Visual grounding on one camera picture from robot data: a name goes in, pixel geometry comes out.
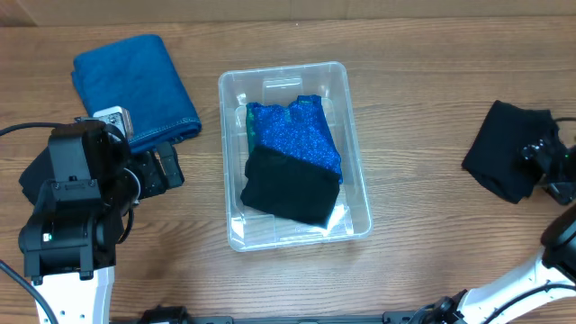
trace black cable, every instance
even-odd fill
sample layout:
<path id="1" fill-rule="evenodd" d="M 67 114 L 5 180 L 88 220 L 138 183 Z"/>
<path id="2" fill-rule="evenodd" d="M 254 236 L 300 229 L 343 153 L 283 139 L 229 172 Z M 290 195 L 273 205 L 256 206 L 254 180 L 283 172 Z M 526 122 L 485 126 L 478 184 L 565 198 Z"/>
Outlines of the black cable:
<path id="1" fill-rule="evenodd" d="M 576 117 L 561 117 L 556 118 L 555 122 L 576 122 Z"/>
<path id="2" fill-rule="evenodd" d="M 48 320 L 51 324 L 58 324 L 58 320 L 56 319 L 56 315 L 52 311 L 52 308 L 48 305 L 44 297 L 36 290 L 36 288 L 32 287 L 26 279 L 22 278 L 18 273 L 16 273 L 9 265 L 7 265 L 3 260 L 0 260 L 0 269 L 2 269 L 8 276 L 14 279 L 26 292 L 28 292 L 36 302 L 42 307 L 46 316 L 48 316 Z"/>
<path id="3" fill-rule="evenodd" d="M 414 323 L 414 319 L 415 319 L 416 317 L 418 317 L 421 312 L 424 312 L 424 311 L 427 311 L 427 310 L 430 310 L 430 309 L 433 309 L 433 308 L 434 308 L 434 304 L 429 304 L 429 305 L 426 305 L 426 306 L 422 306 L 419 310 L 416 310 L 416 311 L 414 312 L 414 315 L 412 315 L 412 318 L 411 318 L 411 319 L 408 321 L 408 323 L 406 323 L 406 324 L 413 324 L 413 323 Z"/>
<path id="4" fill-rule="evenodd" d="M 13 125 L 10 127 L 6 127 L 3 130 L 0 130 L 0 136 L 3 136 L 11 131 L 18 131 L 32 127 L 49 127 L 49 128 L 57 128 L 64 124 L 58 122 L 25 122 L 18 125 Z"/>
<path id="5" fill-rule="evenodd" d="M 561 283 L 550 283 L 550 284 L 545 284 L 541 287 L 535 288 L 531 291 L 527 291 L 522 293 L 521 295 L 517 296 L 516 298 L 512 299 L 511 301 L 507 302 L 504 304 L 504 306 L 500 307 L 499 309 L 495 310 L 487 319 L 486 321 L 484 321 L 483 324 L 489 324 L 491 321 L 493 321 L 494 319 L 496 319 L 502 312 L 504 312 L 505 310 L 507 310 L 508 308 L 510 308 L 512 305 L 514 305 L 517 302 L 520 302 L 522 300 L 524 300 L 525 298 L 528 298 L 530 296 L 532 296 L 533 294 L 536 293 L 540 293 L 540 292 L 544 292 L 544 291 L 548 291 L 550 289 L 558 289 L 558 288 L 562 288 L 562 289 L 569 289 L 569 290 L 573 290 L 576 292 L 576 287 L 571 286 L 569 284 L 561 284 Z"/>
<path id="6" fill-rule="evenodd" d="M 130 231 L 132 230 L 132 225 L 134 225 L 134 210 L 130 208 L 128 209 L 128 222 L 126 223 L 126 229 L 122 233 L 122 236 L 118 238 L 116 244 L 122 244 L 128 238 Z"/>

